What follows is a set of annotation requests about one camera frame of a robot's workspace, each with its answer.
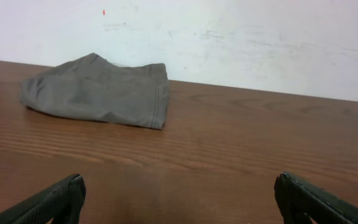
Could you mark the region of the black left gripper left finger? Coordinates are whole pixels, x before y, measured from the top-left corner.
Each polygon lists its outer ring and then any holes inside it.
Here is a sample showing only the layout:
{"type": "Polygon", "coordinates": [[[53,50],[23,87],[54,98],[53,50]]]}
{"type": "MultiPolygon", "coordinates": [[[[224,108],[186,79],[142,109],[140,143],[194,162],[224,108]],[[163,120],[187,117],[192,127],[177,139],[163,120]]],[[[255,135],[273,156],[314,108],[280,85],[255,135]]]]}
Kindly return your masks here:
{"type": "Polygon", "coordinates": [[[77,224],[86,187],[72,174],[0,213],[0,224],[77,224]]]}

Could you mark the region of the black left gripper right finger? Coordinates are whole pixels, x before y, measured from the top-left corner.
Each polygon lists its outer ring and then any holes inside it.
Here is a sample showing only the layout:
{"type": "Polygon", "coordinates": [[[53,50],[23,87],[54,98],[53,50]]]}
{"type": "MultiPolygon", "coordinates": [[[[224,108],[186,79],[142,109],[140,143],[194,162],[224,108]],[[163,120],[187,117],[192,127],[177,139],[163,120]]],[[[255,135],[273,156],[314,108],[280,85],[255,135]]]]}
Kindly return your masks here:
{"type": "Polygon", "coordinates": [[[358,224],[358,208],[289,173],[274,185],[284,224],[358,224]]]}

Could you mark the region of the grey shorts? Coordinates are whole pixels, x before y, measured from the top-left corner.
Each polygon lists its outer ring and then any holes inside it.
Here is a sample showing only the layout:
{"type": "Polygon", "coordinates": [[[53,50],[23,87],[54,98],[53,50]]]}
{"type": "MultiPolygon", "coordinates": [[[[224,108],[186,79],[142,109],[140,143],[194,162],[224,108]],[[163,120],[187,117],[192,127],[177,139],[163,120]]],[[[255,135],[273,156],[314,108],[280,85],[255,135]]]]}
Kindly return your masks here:
{"type": "Polygon", "coordinates": [[[62,118],[162,129],[169,80],[163,63],[119,67],[92,53],[24,80],[20,102],[62,118]]]}

